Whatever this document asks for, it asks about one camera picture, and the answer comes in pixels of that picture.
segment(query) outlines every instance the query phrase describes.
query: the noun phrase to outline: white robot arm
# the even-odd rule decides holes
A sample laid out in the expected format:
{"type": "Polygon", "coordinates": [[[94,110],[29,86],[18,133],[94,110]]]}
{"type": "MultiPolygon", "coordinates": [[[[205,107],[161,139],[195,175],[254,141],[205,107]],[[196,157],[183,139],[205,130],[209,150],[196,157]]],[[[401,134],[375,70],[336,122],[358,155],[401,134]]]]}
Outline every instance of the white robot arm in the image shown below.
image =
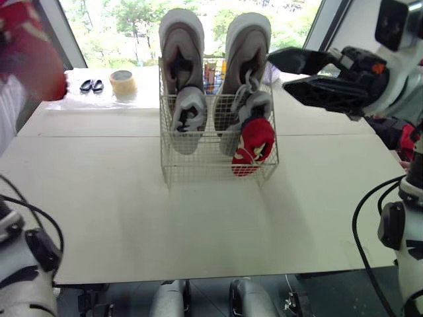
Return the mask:
{"type": "MultiPolygon", "coordinates": [[[[306,106],[343,112],[351,120],[377,115],[415,126],[413,159],[399,184],[402,200],[383,208],[378,233],[382,243],[397,255],[405,316],[421,317],[423,67],[418,65],[423,59],[423,1],[382,0],[375,38],[382,44],[376,53],[353,47],[341,52],[288,48],[271,53],[268,60],[281,71],[310,75],[284,83],[285,90],[306,106]],[[318,75],[329,63],[339,68],[337,78],[318,75]]],[[[390,308],[387,312],[393,316],[390,308]]]]}
{"type": "Polygon", "coordinates": [[[61,251],[44,229],[24,230],[0,195],[0,315],[56,317],[53,275],[61,251]]]}

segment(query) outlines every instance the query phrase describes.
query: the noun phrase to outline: black cable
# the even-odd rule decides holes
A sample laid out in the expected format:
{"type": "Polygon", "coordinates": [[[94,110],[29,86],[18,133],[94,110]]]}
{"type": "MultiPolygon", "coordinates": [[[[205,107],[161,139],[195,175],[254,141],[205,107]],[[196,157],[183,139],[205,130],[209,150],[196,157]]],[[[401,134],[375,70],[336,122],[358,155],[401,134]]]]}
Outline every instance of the black cable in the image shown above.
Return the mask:
{"type": "MultiPolygon", "coordinates": [[[[0,179],[2,179],[7,185],[10,186],[10,188],[12,188],[12,190],[17,194],[17,196],[20,198],[21,201],[23,201],[24,203],[28,203],[28,201],[25,199],[25,197],[22,195],[22,193],[18,190],[18,188],[13,185],[13,183],[7,179],[6,177],[4,177],[3,175],[0,174],[0,179]]],[[[37,222],[37,225],[41,228],[44,229],[44,226],[41,222],[41,219],[39,218],[39,216],[36,214],[36,212],[34,210],[32,210],[31,208],[29,208],[29,211],[32,213],[32,216],[34,216],[35,221],[37,222]]]]}
{"type": "Polygon", "coordinates": [[[386,190],[386,192],[384,192],[383,194],[382,194],[382,196],[379,198],[379,200],[377,201],[377,210],[378,210],[378,212],[379,212],[379,214],[381,215],[382,214],[382,204],[383,204],[383,200],[386,198],[386,196],[388,196],[389,195],[389,193],[391,192],[391,191],[393,191],[395,188],[397,188],[398,186],[399,186],[399,183],[400,182],[396,182],[395,184],[393,184],[390,188],[388,188],[387,190],[386,190]]]}
{"type": "Polygon", "coordinates": [[[396,316],[395,316],[394,312],[392,311],[392,308],[389,305],[387,299],[385,298],[385,295],[383,295],[383,292],[382,292],[382,290],[379,286],[379,283],[376,280],[376,276],[374,275],[373,271],[371,270],[371,267],[369,265],[367,257],[365,256],[365,253],[364,253],[364,250],[363,250],[363,247],[362,247],[362,243],[360,242],[360,239],[358,238],[357,219],[358,219],[358,214],[359,214],[361,208],[363,207],[364,203],[369,199],[370,196],[372,196],[376,191],[380,190],[381,188],[385,187],[386,185],[392,184],[394,182],[398,182],[403,177],[404,176],[399,176],[399,177],[393,178],[392,180],[387,180],[386,182],[374,187],[374,189],[372,189],[370,192],[365,194],[365,196],[362,198],[362,200],[360,200],[360,202],[358,203],[357,208],[354,211],[354,216],[352,217],[352,233],[354,235],[354,240],[356,241],[356,244],[357,244],[358,252],[360,253],[360,256],[362,257],[364,267],[365,267],[365,271],[367,272],[367,275],[369,276],[370,282],[373,285],[373,288],[375,289],[375,292],[376,292],[377,296],[379,297],[379,300],[381,301],[384,309],[388,313],[389,317],[396,317],[396,316]]]}
{"type": "Polygon", "coordinates": [[[47,220],[49,220],[49,222],[53,225],[53,227],[56,229],[56,231],[58,232],[58,236],[59,236],[59,243],[60,243],[60,252],[63,254],[63,251],[65,249],[65,242],[63,239],[63,234],[61,232],[61,229],[58,225],[58,223],[46,212],[44,212],[43,210],[41,210],[40,208],[37,208],[29,203],[26,203],[24,201],[20,201],[17,200],[15,198],[9,197],[9,196],[4,196],[4,195],[0,195],[5,201],[9,201],[11,203],[16,203],[18,205],[21,206],[25,206],[27,208],[30,208],[31,210],[35,211],[36,213],[39,213],[40,215],[42,215],[44,218],[46,218],[47,220]]]}

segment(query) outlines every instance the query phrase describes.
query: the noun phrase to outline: red shoe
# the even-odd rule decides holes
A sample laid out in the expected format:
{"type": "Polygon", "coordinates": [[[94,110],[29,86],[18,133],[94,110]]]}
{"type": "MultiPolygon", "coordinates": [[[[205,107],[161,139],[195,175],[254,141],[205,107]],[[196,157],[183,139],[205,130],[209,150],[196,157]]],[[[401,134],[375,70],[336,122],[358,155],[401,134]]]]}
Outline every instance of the red shoe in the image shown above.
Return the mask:
{"type": "Polygon", "coordinates": [[[13,74],[42,100],[59,100],[66,94],[63,62],[31,1],[0,0],[0,73],[13,74]]]}
{"type": "Polygon", "coordinates": [[[232,166],[237,176],[253,173],[272,152],[275,131],[264,118],[253,119],[241,131],[238,149],[232,158],[232,164],[249,164],[250,166],[232,166]]]}
{"type": "Polygon", "coordinates": [[[416,141],[411,139],[411,133],[414,131],[414,127],[410,124],[403,126],[403,132],[400,139],[400,148],[401,151],[407,156],[409,160],[412,160],[412,155],[414,152],[414,144],[416,141]]]}

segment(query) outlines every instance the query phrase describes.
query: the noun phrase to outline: tape roll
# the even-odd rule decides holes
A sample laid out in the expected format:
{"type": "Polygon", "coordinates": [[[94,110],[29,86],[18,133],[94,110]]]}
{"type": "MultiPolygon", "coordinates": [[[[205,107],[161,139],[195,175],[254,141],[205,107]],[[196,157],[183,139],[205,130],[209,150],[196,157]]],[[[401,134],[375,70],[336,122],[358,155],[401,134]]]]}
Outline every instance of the tape roll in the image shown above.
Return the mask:
{"type": "Polygon", "coordinates": [[[115,71],[109,80],[117,97],[130,96],[137,92],[137,83],[130,71],[115,71]]]}

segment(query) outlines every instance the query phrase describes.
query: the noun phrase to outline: wire basket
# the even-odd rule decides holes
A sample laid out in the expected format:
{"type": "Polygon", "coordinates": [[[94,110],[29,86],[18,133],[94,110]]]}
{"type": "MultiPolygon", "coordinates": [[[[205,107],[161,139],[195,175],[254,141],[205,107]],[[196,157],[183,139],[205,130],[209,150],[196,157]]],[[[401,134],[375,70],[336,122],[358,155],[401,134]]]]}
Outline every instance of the wire basket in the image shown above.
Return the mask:
{"type": "MultiPolygon", "coordinates": [[[[168,187],[177,182],[202,182],[209,180],[254,180],[261,187],[272,175],[279,164],[278,146],[275,140],[268,158],[260,164],[232,164],[233,155],[226,155],[222,149],[237,148],[241,131],[223,131],[221,126],[228,126],[233,115],[225,111],[230,109],[235,95],[219,94],[225,76],[225,62],[223,58],[204,59],[204,90],[207,102],[207,122],[204,131],[186,132],[182,137],[171,131],[173,119],[173,105],[176,95],[167,94],[163,84],[162,63],[159,60],[160,80],[160,125],[161,125],[161,167],[168,187]],[[180,153],[180,149],[196,146],[196,150],[189,155],[180,153]],[[234,170],[241,170],[238,175],[234,170]]],[[[260,90],[272,96],[271,75],[265,71],[268,85],[260,84],[260,90]]],[[[275,131],[273,99],[272,111],[268,119],[275,131]]]]}

